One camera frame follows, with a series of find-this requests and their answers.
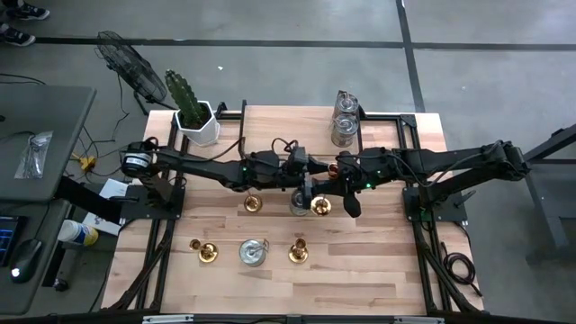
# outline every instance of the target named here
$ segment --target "fan grille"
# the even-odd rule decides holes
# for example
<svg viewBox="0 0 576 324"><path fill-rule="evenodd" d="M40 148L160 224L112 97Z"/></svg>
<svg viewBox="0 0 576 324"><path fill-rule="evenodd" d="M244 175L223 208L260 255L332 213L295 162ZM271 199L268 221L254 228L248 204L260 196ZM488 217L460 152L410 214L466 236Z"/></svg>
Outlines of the fan grille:
<svg viewBox="0 0 576 324"><path fill-rule="evenodd" d="M125 39L114 31L98 32L98 50L108 68L148 101L162 102L167 90L160 77Z"/></svg>

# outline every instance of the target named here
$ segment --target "wooden tabletop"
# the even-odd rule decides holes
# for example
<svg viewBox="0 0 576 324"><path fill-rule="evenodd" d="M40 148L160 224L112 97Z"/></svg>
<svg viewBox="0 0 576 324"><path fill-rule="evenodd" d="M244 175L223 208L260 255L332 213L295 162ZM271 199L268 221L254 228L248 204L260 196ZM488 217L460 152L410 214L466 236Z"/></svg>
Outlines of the wooden tabletop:
<svg viewBox="0 0 576 324"><path fill-rule="evenodd" d="M333 161L342 150L329 139L331 107L247 106L244 135L246 152L270 149L273 138L298 140L307 153ZM445 151L439 115L416 113L423 149ZM167 144L172 113L153 111L144 138L155 136ZM221 121L218 144L191 146L189 152L211 157L238 139L239 122ZM387 121L362 121L365 148L397 148L396 127ZM357 151L355 142L350 151ZM233 149L220 160L239 159ZM341 199L328 197L332 213L292 216L290 192L257 192L264 207L257 213L244 210L245 193L233 193L215 181L187 175L183 218L176 222L166 288L164 313L250 313L332 315L425 314L414 235L405 221L401 202L403 182L364 191L358 200L362 216L350 218ZM116 302L142 268L150 221L136 220L122 231L106 285L103 307ZM452 223L439 223L438 235L450 252L472 258L466 236ZM308 242L310 256L301 265L288 258L297 238ZM211 264L199 261L188 247L191 239L211 242L220 255ZM239 246L246 239L267 239L270 250L259 267L239 260ZM147 302L152 299L156 273L152 274ZM435 301L440 305L437 279L430 268ZM482 308L470 286L458 286L469 301Z"/></svg>

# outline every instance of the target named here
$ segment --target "concrete floor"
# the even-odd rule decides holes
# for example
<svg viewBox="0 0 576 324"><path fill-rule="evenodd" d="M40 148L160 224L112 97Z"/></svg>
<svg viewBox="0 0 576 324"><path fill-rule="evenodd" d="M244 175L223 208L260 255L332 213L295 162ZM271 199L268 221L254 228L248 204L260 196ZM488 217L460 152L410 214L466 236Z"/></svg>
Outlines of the concrete floor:
<svg viewBox="0 0 576 324"><path fill-rule="evenodd" d="M413 41L462 43L574 43L576 5L570 0L404 0ZM393 0L54 0L46 22L18 26L43 37L94 37L113 30L126 38L401 41ZM186 76L202 99L238 109L252 104L333 104L338 89L375 112L414 112L403 49L138 46L161 74ZM427 112L440 113L450 149L512 140L524 151L574 124L576 52L416 50ZM115 74L94 46L37 44L2 47L0 71L50 85L98 90L86 127L107 139L119 110ZM124 85L130 117L116 143L139 140L146 118ZM115 155L97 171L118 166ZM75 166L69 169L74 173ZM104 181L93 177L94 181ZM466 204L472 252L487 311L534 319L574 321L576 276L554 266L531 268L525 255L548 240L524 182L482 184ZM30 316L84 312L92 304L111 254L89 254L73 288L40 293Z"/></svg>

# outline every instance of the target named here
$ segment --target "shoe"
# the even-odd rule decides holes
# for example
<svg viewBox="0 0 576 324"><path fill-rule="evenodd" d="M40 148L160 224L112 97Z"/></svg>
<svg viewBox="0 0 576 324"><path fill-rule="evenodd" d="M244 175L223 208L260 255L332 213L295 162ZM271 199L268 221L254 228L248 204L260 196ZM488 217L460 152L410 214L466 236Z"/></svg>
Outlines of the shoe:
<svg viewBox="0 0 576 324"><path fill-rule="evenodd" d="M6 15L20 20L44 20L48 18L50 11L24 3L18 8L7 9Z"/></svg>
<svg viewBox="0 0 576 324"><path fill-rule="evenodd" d="M36 37L15 28L8 27L5 32L0 33L0 41L4 41L14 46L28 46L36 41Z"/></svg>

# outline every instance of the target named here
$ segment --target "gray desk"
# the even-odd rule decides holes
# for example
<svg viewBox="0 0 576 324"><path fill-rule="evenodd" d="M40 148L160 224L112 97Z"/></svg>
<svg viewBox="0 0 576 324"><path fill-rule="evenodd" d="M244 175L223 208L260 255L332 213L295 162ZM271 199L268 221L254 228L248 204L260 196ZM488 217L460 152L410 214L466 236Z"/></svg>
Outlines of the gray desk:
<svg viewBox="0 0 576 324"><path fill-rule="evenodd" d="M14 179L27 135L0 142L0 201L43 203L54 197L95 94L80 86L0 85L0 138L53 131L42 179Z"/></svg>
<svg viewBox="0 0 576 324"><path fill-rule="evenodd" d="M42 179L14 179L28 136L0 142L0 211L13 203L34 202L4 214L28 217L18 243L33 238L40 225L37 239L43 243L38 268L29 282L12 283L9 268L0 267L0 314L24 314L44 276L70 203L50 202L44 222L42 216L59 186L94 98L95 90L88 87L0 85L0 115L5 117L0 121L0 138L17 131L53 131Z"/></svg>

